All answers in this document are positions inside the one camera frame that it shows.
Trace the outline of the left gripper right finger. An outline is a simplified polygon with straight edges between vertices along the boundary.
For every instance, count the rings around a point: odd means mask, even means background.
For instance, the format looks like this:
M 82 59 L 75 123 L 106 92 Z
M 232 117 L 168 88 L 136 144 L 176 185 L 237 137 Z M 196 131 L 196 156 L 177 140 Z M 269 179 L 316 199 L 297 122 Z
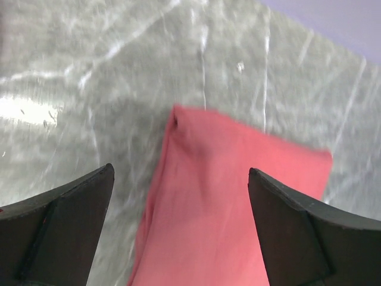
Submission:
M 270 285 L 380 285 L 380 221 L 258 169 L 249 171 L 248 191 Z

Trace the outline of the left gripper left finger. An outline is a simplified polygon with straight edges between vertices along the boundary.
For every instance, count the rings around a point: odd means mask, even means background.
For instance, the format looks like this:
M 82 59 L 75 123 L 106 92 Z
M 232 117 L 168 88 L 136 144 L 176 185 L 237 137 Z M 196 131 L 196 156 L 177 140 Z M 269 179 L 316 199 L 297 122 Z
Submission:
M 1 285 L 86 285 L 114 185 L 106 164 L 1 207 Z

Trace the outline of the salmon pink t shirt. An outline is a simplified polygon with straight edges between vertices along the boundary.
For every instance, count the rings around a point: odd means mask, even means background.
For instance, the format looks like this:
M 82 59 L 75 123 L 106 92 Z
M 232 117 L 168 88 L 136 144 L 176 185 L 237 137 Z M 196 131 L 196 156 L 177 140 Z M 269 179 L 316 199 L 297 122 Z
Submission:
M 248 193 L 250 168 L 321 199 L 328 151 L 176 105 L 135 239 L 129 285 L 267 285 Z

